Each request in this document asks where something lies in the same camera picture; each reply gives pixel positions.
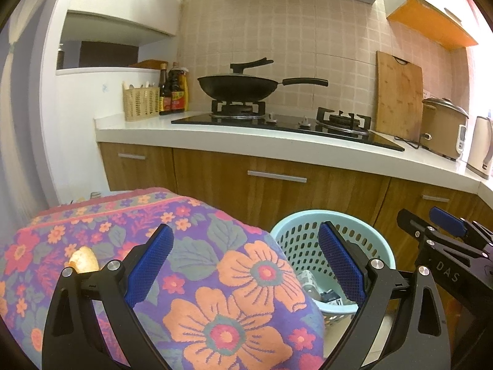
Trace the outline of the crumpled trash in basket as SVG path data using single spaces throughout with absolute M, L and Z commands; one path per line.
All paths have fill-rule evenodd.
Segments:
M 350 304 L 349 300 L 343 298 L 333 289 L 328 289 L 328 290 L 322 289 L 318 285 L 315 276 L 309 270 L 299 271 L 297 273 L 297 279 L 300 282 L 303 290 L 306 291 L 306 293 L 310 297 L 312 297 L 312 299 L 318 302 L 338 305 L 338 306 L 344 304 Z

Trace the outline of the light blue perforated trash basket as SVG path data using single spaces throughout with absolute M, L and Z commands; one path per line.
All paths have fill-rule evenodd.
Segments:
M 333 289 L 346 298 L 318 245 L 318 229 L 326 221 L 332 222 L 345 240 L 359 245 L 369 259 L 380 259 L 390 268 L 396 268 L 389 243 L 371 225 L 338 211 L 307 210 L 285 217 L 271 230 L 271 238 L 281 248 L 296 274 L 309 270 L 322 289 Z M 324 315 L 325 323 L 333 325 L 346 317 L 353 317 L 358 310 L 355 302 L 347 300 L 350 304 L 341 306 L 314 301 Z

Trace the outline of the white kitchen countertop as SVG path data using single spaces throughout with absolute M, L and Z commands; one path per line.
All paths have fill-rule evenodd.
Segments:
M 215 125 L 183 125 L 177 114 L 127 122 L 123 114 L 94 121 L 98 142 L 152 145 L 281 159 L 385 175 L 475 194 L 492 204 L 492 182 L 427 150 L 400 151 L 312 134 Z

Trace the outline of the cream electric kettle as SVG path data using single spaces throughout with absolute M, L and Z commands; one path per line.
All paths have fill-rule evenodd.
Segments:
M 492 119 L 478 116 L 466 167 L 483 179 L 489 179 L 493 156 Z

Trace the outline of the potato piece on table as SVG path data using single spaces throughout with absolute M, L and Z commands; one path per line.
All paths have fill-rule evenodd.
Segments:
M 82 246 L 74 251 L 68 260 L 68 265 L 78 274 L 95 272 L 100 269 L 96 255 L 88 246 Z

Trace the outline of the beige rice cooker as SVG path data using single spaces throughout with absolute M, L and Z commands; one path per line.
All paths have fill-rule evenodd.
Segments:
M 437 155 L 456 161 L 462 156 L 469 116 L 448 99 L 422 101 L 421 144 Z

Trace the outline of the black glass gas stove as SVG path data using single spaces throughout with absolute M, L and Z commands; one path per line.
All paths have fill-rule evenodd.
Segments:
M 214 100 L 210 113 L 175 119 L 172 123 L 174 125 L 219 125 L 315 134 L 395 151 L 404 149 L 373 132 L 370 129 L 371 118 L 369 116 L 345 114 L 343 111 L 336 112 L 322 107 L 318 108 L 314 118 L 309 118 L 268 113 L 264 102 L 224 103 Z

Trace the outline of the wooden cutting board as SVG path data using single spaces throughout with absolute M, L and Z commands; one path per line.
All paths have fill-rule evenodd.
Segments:
M 417 142 L 423 112 L 422 68 L 381 51 L 376 52 L 376 63 L 375 130 Z

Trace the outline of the floral purple tablecloth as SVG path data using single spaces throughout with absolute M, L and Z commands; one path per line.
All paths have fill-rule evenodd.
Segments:
M 197 199 L 149 188 L 43 211 L 1 242 L 1 318 L 34 363 L 60 272 L 80 249 L 121 260 L 159 225 L 173 249 L 135 314 L 174 369 L 316 369 L 324 321 L 275 240 Z

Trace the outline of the orange upper cabinet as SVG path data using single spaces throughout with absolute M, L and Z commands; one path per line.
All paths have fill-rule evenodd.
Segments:
M 449 51 L 478 45 L 477 22 L 467 0 L 384 0 L 387 19 Z

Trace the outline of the black frying pan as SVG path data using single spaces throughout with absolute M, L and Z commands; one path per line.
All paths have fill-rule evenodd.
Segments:
M 266 79 L 244 74 L 248 68 L 257 68 L 273 64 L 268 58 L 258 59 L 247 63 L 231 63 L 230 74 L 215 74 L 198 78 L 198 83 L 213 100 L 226 103 L 249 103 L 263 101 L 270 96 L 279 85 L 290 86 L 297 84 L 311 84 L 328 87 L 326 79 L 317 78 L 287 78 L 281 81 Z

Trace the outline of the woven utensil basket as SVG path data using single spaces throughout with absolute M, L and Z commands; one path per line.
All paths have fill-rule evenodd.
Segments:
M 135 122 L 159 115 L 159 88 L 146 84 L 135 88 L 133 85 L 122 84 L 124 120 Z

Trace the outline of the dark soy sauce bottle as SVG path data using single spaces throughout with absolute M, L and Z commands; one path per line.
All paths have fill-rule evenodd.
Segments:
M 161 64 L 159 81 L 159 115 L 167 115 L 171 112 L 171 90 L 170 82 L 167 77 L 167 67 L 167 62 Z

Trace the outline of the red label sauce bottle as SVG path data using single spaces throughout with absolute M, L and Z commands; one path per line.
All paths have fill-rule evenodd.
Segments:
M 180 67 L 178 62 L 173 62 L 169 72 L 171 82 L 171 111 L 173 113 L 185 112 L 189 106 L 189 88 L 187 79 L 188 70 Z

